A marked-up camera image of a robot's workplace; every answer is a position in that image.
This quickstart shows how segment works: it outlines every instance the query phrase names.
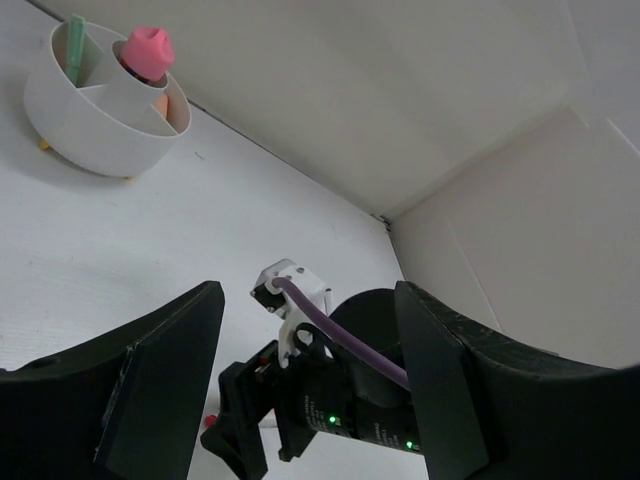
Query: white bowl organizer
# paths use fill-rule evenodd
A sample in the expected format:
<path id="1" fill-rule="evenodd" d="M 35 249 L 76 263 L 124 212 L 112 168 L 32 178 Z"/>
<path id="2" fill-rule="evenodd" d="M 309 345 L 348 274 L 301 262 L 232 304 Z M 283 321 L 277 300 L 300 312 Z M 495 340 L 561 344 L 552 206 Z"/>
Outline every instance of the white bowl organizer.
<path id="1" fill-rule="evenodd" d="M 153 167 L 191 123 L 187 98 L 170 74 L 145 85 L 122 68 L 117 54 L 124 40 L 88 23 L 76 88 L 63 70 L 67 24 L 58 25 L 45 37 L 24 91 L 29 120 L 54 150 L 112 177 Z M 169 97 L 166 120 L 152 105 L 162 93 Z"/>

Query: white table surface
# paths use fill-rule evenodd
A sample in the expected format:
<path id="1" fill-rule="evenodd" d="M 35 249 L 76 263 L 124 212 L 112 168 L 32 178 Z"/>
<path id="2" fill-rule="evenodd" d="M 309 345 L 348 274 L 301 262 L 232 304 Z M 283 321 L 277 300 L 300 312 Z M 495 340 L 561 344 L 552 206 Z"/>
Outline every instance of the white table surface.
<path id="1" fill-rule="evenodd" d="M 154 310 L 206 279 L 226 295 L 205 413 L 217 375 L 276 337 L 248 292 L 283 257 L 306 265 L 336 302 L 391 287 L 401 272 L 384 226 L 193 109 L 186 138 L 132 181 L 41 152 L 22 106 L 42 34 L 56 21 L 0 0 L 0 366 L 69 348 Z M 267 479 L 426 477 L 422 458 L 319 434 L 290 464 L 263 430 Z M 232 479 L 197 443 L 190 479 Z"/>

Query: pink cap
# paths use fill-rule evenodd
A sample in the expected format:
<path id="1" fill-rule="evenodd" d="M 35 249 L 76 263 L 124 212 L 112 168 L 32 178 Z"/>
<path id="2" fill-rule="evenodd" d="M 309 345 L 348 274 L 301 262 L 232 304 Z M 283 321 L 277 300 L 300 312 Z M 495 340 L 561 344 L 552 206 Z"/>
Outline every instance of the pink cap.
<path id="1" fill-rule="evenodd" d="M 155 82 L 169 70 L 175 54 L 166 30 L 138 27 L 122 46 L 120 59 L 142 78 Z"/>

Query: white wall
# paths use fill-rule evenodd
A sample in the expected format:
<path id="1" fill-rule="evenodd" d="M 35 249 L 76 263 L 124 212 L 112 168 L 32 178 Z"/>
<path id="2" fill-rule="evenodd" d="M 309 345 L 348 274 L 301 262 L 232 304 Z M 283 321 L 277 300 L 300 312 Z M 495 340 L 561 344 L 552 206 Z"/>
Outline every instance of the white wall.
<path id="1" fill-rule="evenodd" d="M 522 342 L 640 362 L 640 156 L 564 110 L 392 224 L 406 277 Z"/>
<path id="2" fill-rule="evenodd" d="M 42 0 L 167 28 L 188 95 L 395 216 L 553 110 L 582 73 L 558 0 Z"/>

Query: purple tube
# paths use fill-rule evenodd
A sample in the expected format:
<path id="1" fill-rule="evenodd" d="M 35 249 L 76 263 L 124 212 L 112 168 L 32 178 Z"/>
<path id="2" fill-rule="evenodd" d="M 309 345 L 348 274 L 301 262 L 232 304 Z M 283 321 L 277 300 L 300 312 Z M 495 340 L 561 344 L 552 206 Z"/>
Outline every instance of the purple tube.
<path id="1" fill-rule="evenodd" d="M 411 391 L 409 387 L 409 378 L 407 372 L 386 358 L 384 355 L 376 352 L 369 345 L 362 343 L 357 337 L 351 335 L 344 328 L 322 313 L 309 300 L 298 287 L 290 280 L 278 277 L 274 278 L 273 286 L 284 290 L 291 300 L 294 301 L 298 308 L 309 317 L 316 327 L 326 333 L 331 340 L 342 346 L 345 350 L 351 352 L 357 358 L 369 365 L 380 374 L 387 377 L 394 383 L 397 383 L 405 390 Z"/>

